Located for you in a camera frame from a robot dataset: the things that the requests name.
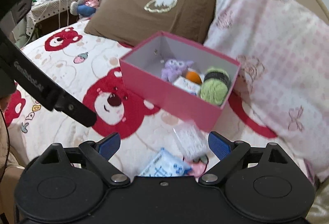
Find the blue wet wipes packet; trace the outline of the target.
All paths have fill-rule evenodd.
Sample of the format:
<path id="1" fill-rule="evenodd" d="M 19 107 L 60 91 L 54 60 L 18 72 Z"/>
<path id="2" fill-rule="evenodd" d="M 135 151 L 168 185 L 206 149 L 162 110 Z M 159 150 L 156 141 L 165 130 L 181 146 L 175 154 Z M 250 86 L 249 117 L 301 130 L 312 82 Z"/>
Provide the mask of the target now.
<path id="1" fill-rule="evenodd" d="M 165 148 L 154 156 L 139 174 L 140 177 L 182 177 L 192 170 L 191 166 L 175 157 Z"/>

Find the brown pillow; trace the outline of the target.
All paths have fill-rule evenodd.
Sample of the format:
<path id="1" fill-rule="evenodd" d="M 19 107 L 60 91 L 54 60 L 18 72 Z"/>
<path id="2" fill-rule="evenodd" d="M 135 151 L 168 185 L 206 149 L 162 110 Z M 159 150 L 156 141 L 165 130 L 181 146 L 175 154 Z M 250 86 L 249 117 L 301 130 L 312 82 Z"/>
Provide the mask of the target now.
<path id="1" fill-rule="evenodd" d="M 216 0 L 102 0 L 85 32 L 136 46 L 164 31 L 203 43 Z"/>

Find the pink cardboard box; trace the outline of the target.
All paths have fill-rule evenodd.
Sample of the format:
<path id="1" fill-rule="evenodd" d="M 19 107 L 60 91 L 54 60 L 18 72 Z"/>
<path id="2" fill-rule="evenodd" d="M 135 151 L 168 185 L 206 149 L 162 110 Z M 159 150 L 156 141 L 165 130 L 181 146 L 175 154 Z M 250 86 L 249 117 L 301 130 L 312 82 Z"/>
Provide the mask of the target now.
<path id="1" fill-rule="evenodd" d="M 235 59 L 202 44 L 167 32 L 157 32 L 119 59 L 127 89 L 183 121 L 193 121 L 210 132 L 225 107 L 215 106 L 161 79 L 162 60 L 193 61 L 194 70 L 205 73 L 222 68 L 234 86 L 240 70 Z"/>

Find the clear plastic floss box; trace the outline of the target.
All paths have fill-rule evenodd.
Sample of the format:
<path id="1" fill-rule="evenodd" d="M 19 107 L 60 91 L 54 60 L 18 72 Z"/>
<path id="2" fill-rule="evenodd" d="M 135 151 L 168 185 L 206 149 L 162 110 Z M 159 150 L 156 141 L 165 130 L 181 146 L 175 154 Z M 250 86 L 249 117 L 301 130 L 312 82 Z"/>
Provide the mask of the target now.
<path id="1" fill-rule="evenodd" d="M 206 138 L 194 122 L 180 123 L 173 128 L 174 138 L 184 158 L 193 161 L 208 152 Z"/>

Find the green yarn ball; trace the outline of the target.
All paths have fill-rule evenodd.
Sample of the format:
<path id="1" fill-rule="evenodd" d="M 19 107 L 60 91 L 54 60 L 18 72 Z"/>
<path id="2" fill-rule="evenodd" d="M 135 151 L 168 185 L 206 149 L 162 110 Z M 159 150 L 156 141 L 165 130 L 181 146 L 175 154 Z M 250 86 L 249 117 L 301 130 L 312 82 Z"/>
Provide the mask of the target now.
<path id="1" fill-rule="evenodd" d="M 223 104 L 231 86 L 228 73 L 221 68 L 210 67 L 200 88 L 200 98 L 212 105 Z"/>

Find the cluttered bedside table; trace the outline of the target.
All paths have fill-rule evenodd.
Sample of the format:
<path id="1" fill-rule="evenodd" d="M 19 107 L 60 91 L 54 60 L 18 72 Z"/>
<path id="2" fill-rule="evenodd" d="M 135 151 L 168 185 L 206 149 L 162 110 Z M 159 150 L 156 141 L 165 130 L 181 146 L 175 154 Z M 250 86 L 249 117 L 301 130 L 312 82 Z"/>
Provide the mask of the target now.
<path id="1" fill-rule="evenodd" d="M 36 0 L 10 34 L 16 46 L 22 48 L 29 42 L 77 21 L 70 13 L 70 5 L 77 0 Z"/>

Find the red bear print blanket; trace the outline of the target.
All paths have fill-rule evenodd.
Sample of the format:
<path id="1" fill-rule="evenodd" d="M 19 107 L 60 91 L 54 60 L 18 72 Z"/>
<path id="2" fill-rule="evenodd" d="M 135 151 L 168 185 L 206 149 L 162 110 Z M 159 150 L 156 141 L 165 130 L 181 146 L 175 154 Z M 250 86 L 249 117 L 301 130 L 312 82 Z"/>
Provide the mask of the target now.
<path id="1" fill-rule="evenodd" d="M 113 163 L 131 176 L 140 173 L 160 148 L 179 154 L 172 134 L 181 120 L 127 90 L 119 58 L 127 54 L 129 48 L 85 33 L 86 25 L 87 21 L 82 21 L 67 29 L 75 38 L 65 49 L 45 50 L 46 42 L 61 40 L 63 33 L 59 31 L 30 43 L 23 52 L 51 79 L 95 111 L 97 124 L 86 128 L 63 113 L 50 112 L 18 87 L 7 108 L 6 119 L 20 161 L 29 162 L 55 142 L 74 147 L 113 132 L 122 138 Z M 235 86 L 215 129 L 227 138 L 243 140 L 253 146 L 275 141 L 310 180 L 315 179 L 308 163 L 295 156 L 285 141 L 261 121 L 235 92 Z"/>

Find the small white printed packet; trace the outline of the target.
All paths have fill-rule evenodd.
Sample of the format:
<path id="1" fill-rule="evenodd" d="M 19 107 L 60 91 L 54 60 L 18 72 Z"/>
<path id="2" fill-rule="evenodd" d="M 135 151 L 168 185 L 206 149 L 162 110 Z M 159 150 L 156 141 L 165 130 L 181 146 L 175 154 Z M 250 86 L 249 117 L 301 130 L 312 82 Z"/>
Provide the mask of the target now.
<path id="1" fill-rule="evenodd" d="M 178 77 L 177 80 L 173 82 L 173 85 L 189 94 L 195 96 L 199 96 L 200 94 L 201 86 L 182 76 Z"/>

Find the purple plush toy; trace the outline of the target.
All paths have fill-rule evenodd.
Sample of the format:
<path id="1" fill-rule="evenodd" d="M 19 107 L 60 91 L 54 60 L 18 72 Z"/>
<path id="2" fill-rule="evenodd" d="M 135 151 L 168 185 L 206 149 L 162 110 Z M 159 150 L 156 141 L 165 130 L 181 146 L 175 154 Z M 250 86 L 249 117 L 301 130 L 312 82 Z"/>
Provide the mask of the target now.
<path id="1" fill-rule="evenodd" d="M 161 79 L 173 83 L 180 76 L 184 76 L 193 64 L 194 61 L 168 59 L 161 70 Z"/>

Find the orange egg-shaped sponge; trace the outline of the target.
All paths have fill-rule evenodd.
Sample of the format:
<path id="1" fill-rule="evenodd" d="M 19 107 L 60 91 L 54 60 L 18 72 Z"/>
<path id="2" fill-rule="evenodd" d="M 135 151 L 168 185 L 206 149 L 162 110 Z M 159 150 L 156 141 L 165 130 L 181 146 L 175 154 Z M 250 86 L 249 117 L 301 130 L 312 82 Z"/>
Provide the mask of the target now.
<path id="1" fill-rule="evenodd" d="M 188 70 L 185 74 L 185 78 L 195 84 L 201 85 L 202 79 L 198 73 Z"/>

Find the pink checked pillow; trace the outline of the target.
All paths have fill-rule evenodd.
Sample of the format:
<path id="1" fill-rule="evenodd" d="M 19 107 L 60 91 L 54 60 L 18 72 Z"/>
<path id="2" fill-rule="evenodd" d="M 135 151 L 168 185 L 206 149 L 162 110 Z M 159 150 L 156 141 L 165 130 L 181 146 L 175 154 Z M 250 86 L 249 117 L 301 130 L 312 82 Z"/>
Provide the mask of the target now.
<path id="1" fill-rule="evenodd" d="M 204 45 L 236 59 L 235 92 L 328 178 L 328 25 L 295 0 L 216 0 Z"/>

